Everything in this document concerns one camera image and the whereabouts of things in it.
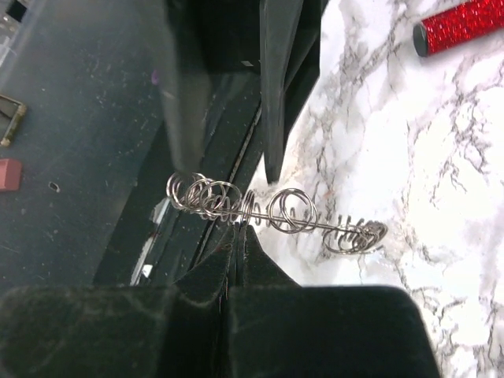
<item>metal wire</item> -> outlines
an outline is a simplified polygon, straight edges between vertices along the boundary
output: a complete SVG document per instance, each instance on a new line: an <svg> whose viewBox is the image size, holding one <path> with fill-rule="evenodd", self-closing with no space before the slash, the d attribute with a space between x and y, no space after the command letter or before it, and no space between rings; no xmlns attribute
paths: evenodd
<svg viewBox="0 0 504 378"><path fill-rule="evenodd" d="M189 180L173 174L166 184L166 194L176 209L198 214L206 220L249 224L254 219L256 225L265 221L266 227L286 234L321 229L323 244L333 254L369 253L388 231L385 224L372 220L365 222L360 219L352 224L350 216L344 218L339 215L336 225L321 223L313 201L304 191L294 188L283 189L273 195L265 212L255 202L253 191L243 196L236 185L207 179L199 173L193 174ZM294 208L287 206L287 199L292 197L306 206L302 220L296 218Z"/></svg>

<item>glittery red object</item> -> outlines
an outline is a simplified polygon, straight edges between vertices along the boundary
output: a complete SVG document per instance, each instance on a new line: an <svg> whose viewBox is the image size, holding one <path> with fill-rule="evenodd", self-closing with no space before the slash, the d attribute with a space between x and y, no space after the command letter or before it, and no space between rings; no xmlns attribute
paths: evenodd
<svg viewBox="0 0 504 378"><path fill-rule="evenodd" d="M504 28L504 0L472 0L421 21L428 55Z"/></svg>

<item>wire coil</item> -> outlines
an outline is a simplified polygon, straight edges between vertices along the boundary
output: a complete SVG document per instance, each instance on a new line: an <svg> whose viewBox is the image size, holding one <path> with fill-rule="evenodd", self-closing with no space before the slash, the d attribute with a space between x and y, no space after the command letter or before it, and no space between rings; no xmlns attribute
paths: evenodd
<svg viewBox="0 0 504 378"><path fill-rule="evenodd" d="M333 254L366 254L386 234L387 226L380 222L360 219L351 223L338 216L336 225L319 222L319 213L313 201L304 191L294 188L278 191L265 208L255 202L253 191L243 196L240 189L226 181L211 180L199 173L192 175L192 182L184 180L177 173L166 184L166 194L172 206L178 210L198 214L202 219L220 220L229 224L243 222L249 224L254 219L256 225L262 221L267 227L286 234L323 231L323 244ZM297 198L306 206L303 219L295 216L295 209L287 207L288 198Z"/></svg>

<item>purple object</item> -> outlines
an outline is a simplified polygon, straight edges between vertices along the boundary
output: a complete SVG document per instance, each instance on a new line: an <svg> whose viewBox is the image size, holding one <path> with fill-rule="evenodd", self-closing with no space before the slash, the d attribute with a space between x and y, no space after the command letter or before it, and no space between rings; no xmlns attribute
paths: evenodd
<svg viewBox="0 0 504 378"><path fill-rule="evenodd" d="M150 81L152 81L152 84L158 85L158 83L159 83L158 71L154 70L152 72L152 76L150 77Z"/></svg>

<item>gray marble vein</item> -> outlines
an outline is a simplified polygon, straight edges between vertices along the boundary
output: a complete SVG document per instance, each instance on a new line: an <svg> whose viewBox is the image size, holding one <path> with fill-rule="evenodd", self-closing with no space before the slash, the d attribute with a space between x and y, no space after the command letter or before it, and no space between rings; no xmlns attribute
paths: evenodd
<svg viewBox="0 0 504 378"><path fill-rule="evenodd" d="M256 228L303 285L408 291L444 376L504 376L504 33L428 59L411 41L415 22L457 3L332 0L282 179L268 187L261 163L250 188L262 206L297 187L325 221L383 221L381 248L358 257L328 256L316 232Z"/></svg>

